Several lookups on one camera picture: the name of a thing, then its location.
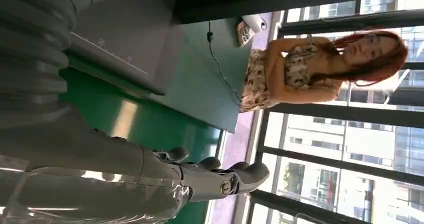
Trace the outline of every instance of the red hair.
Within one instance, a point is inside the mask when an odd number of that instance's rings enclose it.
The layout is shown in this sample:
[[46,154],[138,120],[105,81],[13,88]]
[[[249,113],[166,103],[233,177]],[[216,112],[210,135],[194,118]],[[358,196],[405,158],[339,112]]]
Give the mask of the red hair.
[[[368,63],[353,65],[350,71],[344,73],[314,74],[310,79],[310,84],[326,78],[330,78],[335,80],[355,82],[357,86],[370,86],[395,75],[405,64],[408,56],[408,48],[406,47],[401,37],[399,37],[399,35],[396,33],[382,30],[354,33],[352,35],[336,39],[332,43],[321,45],[320,48],[329,54],[339,55],[340,53],[338,49],[343,50],[350,43],[358,41],[369,34],[393,38],[397,42],[397,47],[395,47],[395,49],[391,52],[385,55],[381,55],[376,59],[369,61]],[[358,85],[358,81],[367,81],[369,84]]]

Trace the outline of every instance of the green table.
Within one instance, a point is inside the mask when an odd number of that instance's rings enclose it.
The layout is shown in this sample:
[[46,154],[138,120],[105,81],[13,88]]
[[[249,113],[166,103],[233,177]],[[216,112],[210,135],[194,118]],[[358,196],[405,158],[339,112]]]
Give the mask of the green table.
[[[238,47],[235,25],[238,19],[212,21],[213,52],[222,65],[228,82],[241,96],[252,43]],[[142,87],[104,70],[95,63],[71,57],[71,66],[109,82],[127,94],[148,98],[192,116],[218,129],[235,131],[239,106],[233,91],[222,80],[207,41],[208,22],[185,24],[179,64],[165,96],[148,93]]]

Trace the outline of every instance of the floor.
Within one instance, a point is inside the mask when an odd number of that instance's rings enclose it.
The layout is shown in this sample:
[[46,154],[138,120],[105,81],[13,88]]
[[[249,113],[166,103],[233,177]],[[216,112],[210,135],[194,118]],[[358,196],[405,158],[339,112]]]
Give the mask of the floor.
[[[62,100],[79,108],[88,124],[112,136],[122,136],[148,148],[183,146],[191,161],[215,155],[220,131],[194,118],[151,101],[132,98],[119,88],[93,76],[68,68]],[[204,223],[207,203],[190,203],[170,224]]]

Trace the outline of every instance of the woman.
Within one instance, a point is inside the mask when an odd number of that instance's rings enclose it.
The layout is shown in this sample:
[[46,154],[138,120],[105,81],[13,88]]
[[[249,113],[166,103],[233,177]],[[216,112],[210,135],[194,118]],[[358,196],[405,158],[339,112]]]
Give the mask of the woman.
[[344,81],[381,82],[400,70],[407,55],[402,39],[388,31],[333,42],[325,37],[274,40],[266,51],[250,53],[240,112],[335,100]]

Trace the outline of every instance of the floral dress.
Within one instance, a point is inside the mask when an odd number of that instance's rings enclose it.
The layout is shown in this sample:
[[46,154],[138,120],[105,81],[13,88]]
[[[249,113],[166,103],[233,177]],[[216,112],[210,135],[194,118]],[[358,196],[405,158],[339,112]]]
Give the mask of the floral dress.
[[[286,58],[284,68],[285,85],[295,88],[308,88],[308,60],[317,52],[317,46],[308,37],[309,44],[297,46]],[[265,81],[266,52],[259,49],[250,51],[240,112],[266,109],[276,105],[271,100],[270,91]]]

